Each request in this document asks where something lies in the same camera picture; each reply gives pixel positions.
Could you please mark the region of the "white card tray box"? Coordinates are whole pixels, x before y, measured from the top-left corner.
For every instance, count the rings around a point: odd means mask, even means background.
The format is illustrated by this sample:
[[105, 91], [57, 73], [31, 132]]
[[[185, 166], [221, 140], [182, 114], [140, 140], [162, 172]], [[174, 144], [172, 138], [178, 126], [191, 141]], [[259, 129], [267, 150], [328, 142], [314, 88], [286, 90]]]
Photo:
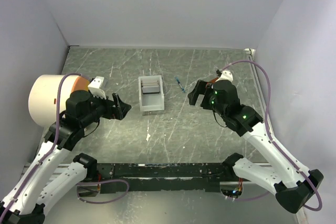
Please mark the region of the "white card tray box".
[[[161, 92], [159, 94], [143, 94], [141, 91], [141, 82], [159, 82]], [[139, 84], [139, 106], [141, 112], [164, 111], [164, 92], [163, 79], [161, 75], [141, 76], [138, 78]]]

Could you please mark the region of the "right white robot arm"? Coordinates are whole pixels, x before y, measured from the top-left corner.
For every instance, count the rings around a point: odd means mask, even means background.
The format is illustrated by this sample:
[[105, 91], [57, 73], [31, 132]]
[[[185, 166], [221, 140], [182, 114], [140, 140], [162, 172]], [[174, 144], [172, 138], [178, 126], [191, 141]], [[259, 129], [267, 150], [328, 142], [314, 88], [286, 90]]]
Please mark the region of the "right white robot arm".
[[250, 106], [240, 103], [236, 87], [229, 80], [214, 83], [198, 80], [188, 94], [190, 105], [203, 95], [201, 108], [218, 115], [226, 127], [248, 141], [267, 160], [272, 169], [250, 162], [240, 154], [225, 160], [223, 176], [230, 181], [247, 179], [272, 193], [288, 212], [296, 214], [316, 193], [324, 179], [318, 169], [298, 161], [269, 133], [263, 118]]

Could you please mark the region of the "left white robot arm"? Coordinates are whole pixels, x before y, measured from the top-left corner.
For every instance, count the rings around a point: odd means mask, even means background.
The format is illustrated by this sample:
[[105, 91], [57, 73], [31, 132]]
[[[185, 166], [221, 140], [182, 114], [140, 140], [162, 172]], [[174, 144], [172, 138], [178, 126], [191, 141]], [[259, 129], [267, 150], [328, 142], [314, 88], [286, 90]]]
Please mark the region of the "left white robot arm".
[[47, 212], [78, 183], [96, 184], [97, 160], [87, 154], [77, 155], [70, 166], [53, 181], [51, 175], [85, 137], [85, 128], [101, 118], [122, 120], [131, 105], [113, 93], [113, 99], [93, 96], [78, 90], [66, 100], [66, 109], [57, 114], [45, 141], [26, 173], [1, 201], [1, 223], [43, 223]]

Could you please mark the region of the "blue pen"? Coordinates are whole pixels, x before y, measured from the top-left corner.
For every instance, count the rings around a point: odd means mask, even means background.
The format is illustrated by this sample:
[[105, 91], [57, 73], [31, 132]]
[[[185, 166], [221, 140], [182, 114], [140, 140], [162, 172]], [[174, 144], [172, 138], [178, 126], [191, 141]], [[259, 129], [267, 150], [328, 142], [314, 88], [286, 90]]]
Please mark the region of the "blue pen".
[[175, 80], [176, 80], [177, 84], [179, 85], [179, 87], [181, 88], [182, 92], [185, 93], [186, 91], [185, 91], [183, 85], [181, 84], [180, 80], [178, 79], [178, 77], [175, 77]]

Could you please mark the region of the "white cylinder with orange lid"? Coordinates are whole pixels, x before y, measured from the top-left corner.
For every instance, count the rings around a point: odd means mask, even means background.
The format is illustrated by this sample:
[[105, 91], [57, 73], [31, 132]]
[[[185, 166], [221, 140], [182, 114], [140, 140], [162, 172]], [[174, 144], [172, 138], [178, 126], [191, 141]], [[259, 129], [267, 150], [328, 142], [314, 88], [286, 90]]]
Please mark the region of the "white cylinder with orange lid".
[[[62, 75], [42, 75], [36, 79], [30, 91], [29, 114], [34, 122], [43, 128], [50, 127], [56, 121], [57, 93], [62, 78]], [[68, 76], [61, 86], [60, 111], [66, 109], [66, 100], [72, 92], [88, 91], [88, 85], [89, 80], [84, 77]]]

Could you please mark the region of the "white corner bracket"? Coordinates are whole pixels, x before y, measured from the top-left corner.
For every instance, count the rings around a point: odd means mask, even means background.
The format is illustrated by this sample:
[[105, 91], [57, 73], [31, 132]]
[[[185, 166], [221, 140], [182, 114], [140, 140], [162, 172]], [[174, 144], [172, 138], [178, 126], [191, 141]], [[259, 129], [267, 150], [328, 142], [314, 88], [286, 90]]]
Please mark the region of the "white corner bracket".
[[252, 49], [252, 48], [245, 48], [244, 49], [244, 52], [246, 53], [246, 55], [250, 55], [250, 56], [254, 56], [254, 54], [255, 54], [255, 49]]

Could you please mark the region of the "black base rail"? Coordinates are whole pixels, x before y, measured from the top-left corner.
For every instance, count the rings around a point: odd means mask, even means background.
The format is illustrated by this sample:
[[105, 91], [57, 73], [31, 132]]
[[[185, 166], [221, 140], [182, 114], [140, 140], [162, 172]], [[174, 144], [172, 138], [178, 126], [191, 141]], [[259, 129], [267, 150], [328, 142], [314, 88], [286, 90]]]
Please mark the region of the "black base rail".
[[99, 163], [83, 183], [99, 183], [100, 192], [203, 190], [219, 193], [242, 180], [224, 163]]

